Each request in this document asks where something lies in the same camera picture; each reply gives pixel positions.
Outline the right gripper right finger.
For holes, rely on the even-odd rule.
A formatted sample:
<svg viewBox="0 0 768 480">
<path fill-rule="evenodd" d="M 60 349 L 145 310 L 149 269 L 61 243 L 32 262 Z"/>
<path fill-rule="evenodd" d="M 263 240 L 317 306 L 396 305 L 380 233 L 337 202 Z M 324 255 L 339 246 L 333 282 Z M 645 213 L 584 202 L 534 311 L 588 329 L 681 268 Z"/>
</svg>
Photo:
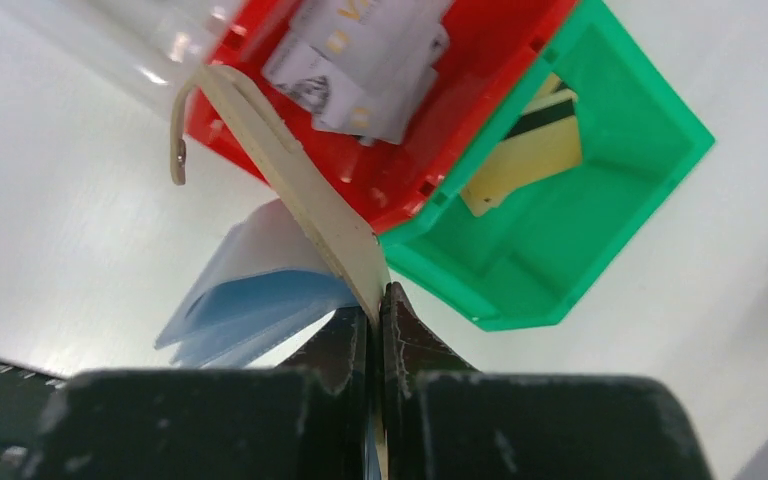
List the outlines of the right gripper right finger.
<svg viewBox="0 0 768 480">
<path fill-rule="evenodd" d="M 685 409 L 654 379 L 479 371 L 395 282 L 379 330 L 393 479 L 711 477 Z"/>
</svg>

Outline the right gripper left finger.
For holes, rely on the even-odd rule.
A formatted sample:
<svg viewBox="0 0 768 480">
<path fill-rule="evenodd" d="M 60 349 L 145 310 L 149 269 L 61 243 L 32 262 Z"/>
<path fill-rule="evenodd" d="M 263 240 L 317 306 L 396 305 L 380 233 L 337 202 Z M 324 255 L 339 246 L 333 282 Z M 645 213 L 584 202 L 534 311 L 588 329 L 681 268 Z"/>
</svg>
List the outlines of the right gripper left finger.
<svg viewBox="0 0 768 480">
<path fill-rule="evenodd" d="M 269 369 L 96 370 L 48 401 L 26 479 L 363 479 L 367 319 Z"/>
</svg>

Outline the beige card holder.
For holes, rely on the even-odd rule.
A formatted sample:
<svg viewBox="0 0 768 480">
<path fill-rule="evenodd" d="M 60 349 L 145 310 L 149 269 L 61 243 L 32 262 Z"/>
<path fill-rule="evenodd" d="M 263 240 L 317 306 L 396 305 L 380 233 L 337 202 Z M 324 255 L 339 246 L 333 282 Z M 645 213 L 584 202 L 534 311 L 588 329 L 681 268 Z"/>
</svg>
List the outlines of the beige card holder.
<svg viewBox="0 0 768 480">
<path fill-rule="evenodd" d="M 184 111 L 201 92 L 276 199 L 227 232 L 165 327 L 157 349 L 180 367 L 242 367 L 341 308 L 377 320 L 390 274 L 370 225 L 322 176 L 256 83 L 199 68 L 177 94 L 169 170 L 186 181 Z"/>
</svg>

